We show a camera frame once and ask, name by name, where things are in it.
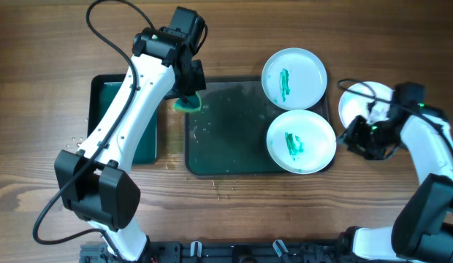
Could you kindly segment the white plate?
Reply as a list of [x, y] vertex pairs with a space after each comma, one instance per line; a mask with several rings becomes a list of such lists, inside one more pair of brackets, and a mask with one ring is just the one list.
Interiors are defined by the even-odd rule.
[[305, 110], [314, 106], [327, 89], [327, 71], [321, 60], [308, 50], [286, 48], [265, 63], [262, 88], [266, 97], [284, 110]]
[[279, 115], [267, 130], [266, 146], [279, 167], [301, 175], [323, 170], [332, 162], [337, 149], [329, 122], [309, 110]]
[[358, 115], [364, 117], [368, 124], [388, 120], [387, 113], [390, 108], [389, 104], [376, 102], [372, 109], [369, 110], [368, 105], [372, 103], [373, 100], [351, 92], [357, 91], [372, 96], [373, 92], [365, 85], [355, 83], [349, 87], [349, 90], [350, 92], [345, 91], [343, 93], [338, 105], [340, 122], [345, 128], [347, 128]]

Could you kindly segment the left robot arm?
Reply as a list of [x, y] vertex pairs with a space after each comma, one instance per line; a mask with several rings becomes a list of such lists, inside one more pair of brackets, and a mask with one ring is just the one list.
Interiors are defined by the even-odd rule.
[[134, 38], [128, 71], [103, 118], [76, 153], [61, 151], [54, 168], [64, 207], [102, 234], [119, 262], [148, 262], [150, 240], [134, 214], [140, 189], [130, 178], [135, 151], [159, 104], [175, 99], [197, 110], [206, 88], [194, 59], [208, 27], [197, 12], [177, 7], [168, 26]]

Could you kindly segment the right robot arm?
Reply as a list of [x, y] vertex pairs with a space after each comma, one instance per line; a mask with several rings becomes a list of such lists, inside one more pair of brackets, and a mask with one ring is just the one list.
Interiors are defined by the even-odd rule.
[[339, 137], [349, 151], [367, 160], [386, 160], [404, 147], [411, 154], [419, 187], [392, 226], [348, 229], [341, 247], [367, 262], [453, 262], [453, 139], [443, 110], [425, 104], [425, 87], [406, 82], [388, 99], [371, 88], [367, 108], [387, 104], [387, 116], [368, 121], [358, 115]]

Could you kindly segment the green yellow sponge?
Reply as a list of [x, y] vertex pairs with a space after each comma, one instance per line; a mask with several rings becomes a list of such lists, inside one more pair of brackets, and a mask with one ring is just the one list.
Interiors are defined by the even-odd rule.
[[174, 111], [182, 113], [195, 113], [202, 109], [202, 100], [198, 93], [182, 96], [172, 106]]

